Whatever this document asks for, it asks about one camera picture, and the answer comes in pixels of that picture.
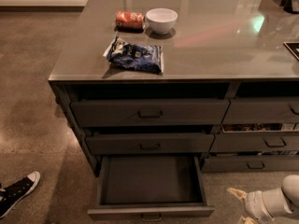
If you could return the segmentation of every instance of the countertop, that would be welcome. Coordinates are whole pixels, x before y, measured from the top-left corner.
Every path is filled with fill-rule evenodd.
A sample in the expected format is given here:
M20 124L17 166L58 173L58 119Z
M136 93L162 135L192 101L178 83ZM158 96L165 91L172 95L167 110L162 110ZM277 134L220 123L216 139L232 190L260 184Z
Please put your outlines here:
M164 73L126 71L103 53L113 40L118 10L178 13L167 35L146 23L142 33L118 32L129 43L162 45ZM50 81L299 80L299 62L283 42L299 42L299 15L273 0L89 0Z

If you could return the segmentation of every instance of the shoe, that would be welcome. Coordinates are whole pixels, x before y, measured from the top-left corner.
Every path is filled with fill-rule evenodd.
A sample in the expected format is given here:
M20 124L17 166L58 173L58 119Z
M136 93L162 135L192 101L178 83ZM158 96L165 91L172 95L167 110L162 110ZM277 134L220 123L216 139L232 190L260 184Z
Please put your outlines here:
M30 194L37 186L40 179L39 172L32 172L22 180L1 189L0 186L0 219L25 196Z

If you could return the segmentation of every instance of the sneaker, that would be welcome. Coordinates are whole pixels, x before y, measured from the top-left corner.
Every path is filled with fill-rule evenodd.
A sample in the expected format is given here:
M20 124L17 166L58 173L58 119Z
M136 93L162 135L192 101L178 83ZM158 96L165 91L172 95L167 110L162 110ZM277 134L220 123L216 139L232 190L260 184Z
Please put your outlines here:
M36 188L39 179L40 173L32 172L7 188L2 189L0 187L0 219L5 217L23 197Z

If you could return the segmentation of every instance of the concrete floor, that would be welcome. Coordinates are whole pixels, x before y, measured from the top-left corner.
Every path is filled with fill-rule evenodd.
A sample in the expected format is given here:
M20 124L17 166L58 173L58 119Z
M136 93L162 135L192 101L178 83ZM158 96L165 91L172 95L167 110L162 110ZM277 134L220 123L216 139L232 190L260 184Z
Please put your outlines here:
M40 184L0 223L137 224L141 220L94 222L87 210L96 178L64 114L54 101L48 77L79 13L0 12L0 182L3 187L32 171ZM267 190L299 172L203 174L209 218L163 219L160 223L237 224L242 205L226 189ZM284 217L275 223L298 223Z

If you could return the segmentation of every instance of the bowl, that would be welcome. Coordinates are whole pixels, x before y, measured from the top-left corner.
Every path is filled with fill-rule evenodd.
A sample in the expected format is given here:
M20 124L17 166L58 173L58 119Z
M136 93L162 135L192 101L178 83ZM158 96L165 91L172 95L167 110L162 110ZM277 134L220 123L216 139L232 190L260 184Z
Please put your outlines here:
M178 14L167 8L155 8L147 12L149 27L156 34L168 33L176 24Z

